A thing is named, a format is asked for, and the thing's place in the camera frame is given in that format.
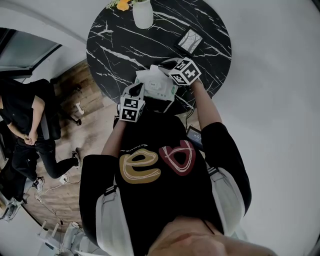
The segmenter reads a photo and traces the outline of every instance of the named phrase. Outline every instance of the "black pants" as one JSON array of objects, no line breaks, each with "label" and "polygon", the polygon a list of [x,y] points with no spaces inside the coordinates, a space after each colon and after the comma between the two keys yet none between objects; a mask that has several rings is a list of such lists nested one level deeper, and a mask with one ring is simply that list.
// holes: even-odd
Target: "black pants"
[{"label": "black pants", "polygon": [[39,139],[35,145],[27,145],[18,138],[12,157],[12,167],[31,181],[37,179],[37,151],[44,167],[51,178],[57,179],[78,163],[76,158],[69,158],[57,163],[56,143],[53,139]]}]

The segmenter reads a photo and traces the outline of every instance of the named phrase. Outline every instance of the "white vase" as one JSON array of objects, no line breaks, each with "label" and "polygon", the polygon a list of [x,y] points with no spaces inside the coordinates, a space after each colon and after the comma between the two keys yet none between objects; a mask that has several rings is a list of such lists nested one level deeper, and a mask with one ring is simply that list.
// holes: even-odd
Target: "white vase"
[{"label": "white vase", "polygon": [[132,12],[134,23],[139,29],[148,29],[154,23],[154,10],[150,0],[135,2]]}]

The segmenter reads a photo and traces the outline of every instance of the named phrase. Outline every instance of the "black shoe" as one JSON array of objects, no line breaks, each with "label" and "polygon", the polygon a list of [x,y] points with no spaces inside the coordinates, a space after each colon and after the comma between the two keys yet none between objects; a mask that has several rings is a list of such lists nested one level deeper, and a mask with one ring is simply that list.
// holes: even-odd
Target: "black shoe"
[{"label": "black shoe", "polygon": [[81,160],[80,160],[80,157],[79,157],[79,153],[77,151],[77,149],[75,149],[75,151],[72,151],[72,158],[75,158],[78,163],[74,165],[74,167],[76,169],[79,169],[81,167]]},{"label": "black shoe", "polygon": [[33,183],[32,187],[36,188],[38,194],[40,194],[44,188],[45,178],[38,177],[36,178],[35,182]]}]

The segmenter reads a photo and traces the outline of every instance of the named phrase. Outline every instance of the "black t-shirt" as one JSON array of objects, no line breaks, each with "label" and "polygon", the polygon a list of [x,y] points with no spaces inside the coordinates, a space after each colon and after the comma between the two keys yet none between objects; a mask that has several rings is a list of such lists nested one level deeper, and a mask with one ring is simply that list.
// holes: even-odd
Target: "black t-shirt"
[{"label": "black t-shirt", "polygon": [[3,109],[0,109],[0,115],[7,125],[13,123],[23,134],[29,134],[32,121],[33,109],[32,104],[35,94],[29,92],[27,88],[21,85],[8,83],[5,87],[1,84],[1,97]]},{"label": "black t-shirt", "polygon": [[[212,123],[201,136],[207,163],[235,171],[230,174],[247,211],[251,202],[249,179],[226,127]],[[207,220],[223,233],[206,162],[176,116],[143,113],[138,123],[128,123],[119,158],[84,158],[79,204],[83,226],[91,239],[96,235],[92,211],[95,213],[97,199],[112,186],[114,175],[134,255],[146,255],[163,228],[177,216]]]}]

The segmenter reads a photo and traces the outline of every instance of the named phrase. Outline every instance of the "black marble table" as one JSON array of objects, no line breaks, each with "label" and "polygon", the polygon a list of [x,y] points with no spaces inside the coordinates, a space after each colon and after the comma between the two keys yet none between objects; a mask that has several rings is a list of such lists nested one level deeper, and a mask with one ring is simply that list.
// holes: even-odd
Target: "black marble table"
[{"label": "black marble table", "polygon": [[[151,0],[154,22],[149,29],[136,27],[132,7],[106,9],[94,21],[87,40],[87,61],[101,91],[119,103],[124,89],[133,84],[137,70],[149,69],[168,58],[186,55],[174,45],[191,26],[205,39],[192,57],[202,72],[210,96],[222,86],[231,64],[231,42],[218,14],[202,0]],[[180,87],[168,112],[189,111],[195,98]]]}]

